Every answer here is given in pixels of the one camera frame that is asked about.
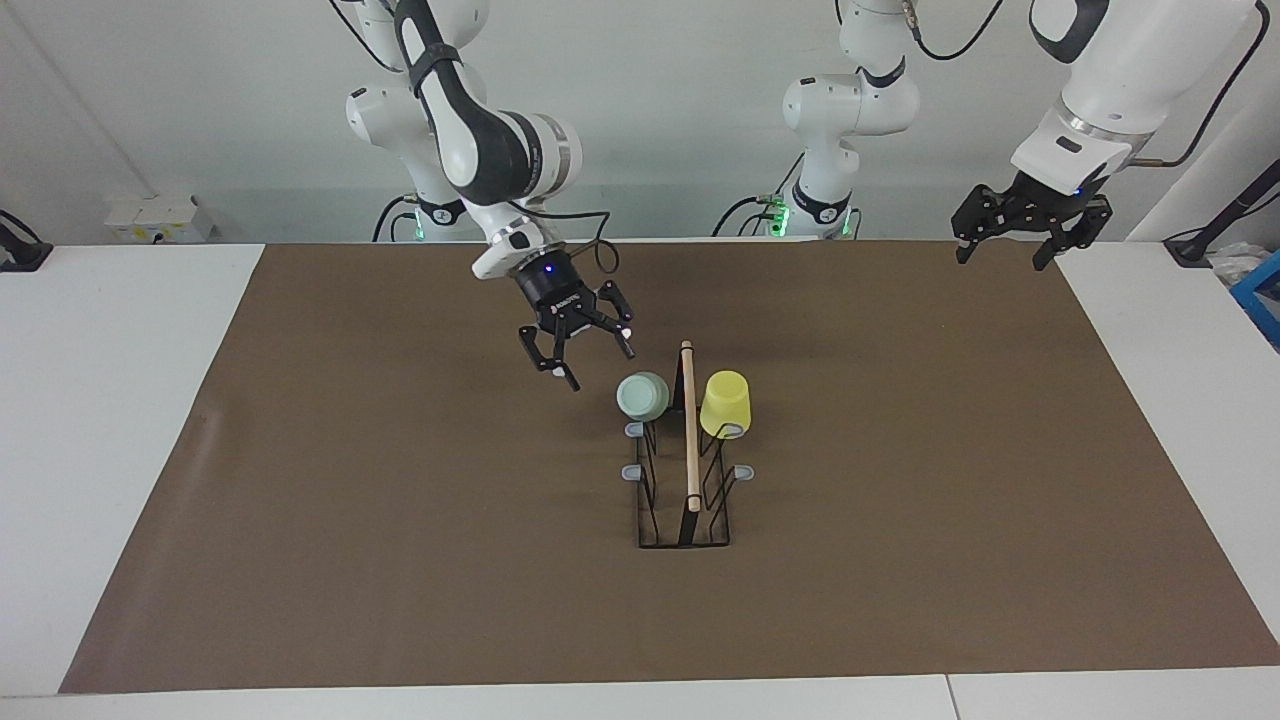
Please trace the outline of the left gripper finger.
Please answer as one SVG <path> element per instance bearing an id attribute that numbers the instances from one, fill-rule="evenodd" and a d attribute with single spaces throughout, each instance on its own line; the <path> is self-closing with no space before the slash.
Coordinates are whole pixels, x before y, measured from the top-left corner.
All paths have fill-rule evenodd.
<path id="1" fill-rule="evenodd" d="M 1062 227 L 1062 218 L 1059 214 L 1048 214 L 1044 223 L 1050 236 L 1036 251 L 1033 268 L 1043 272 L 1056 256 L 1071 249 L 1088 249 L 1112 214 L 1108 199 L 1089 200 L 1070 228 Z"/>
<path id="2" fill-rule="evenodd" d="M 957 241 L 957 263 L 966 264 L 982 241 L 1007 231 L 1004 193 L 987 184 L 975 186 L 951 217 L 951 228 Z"/>

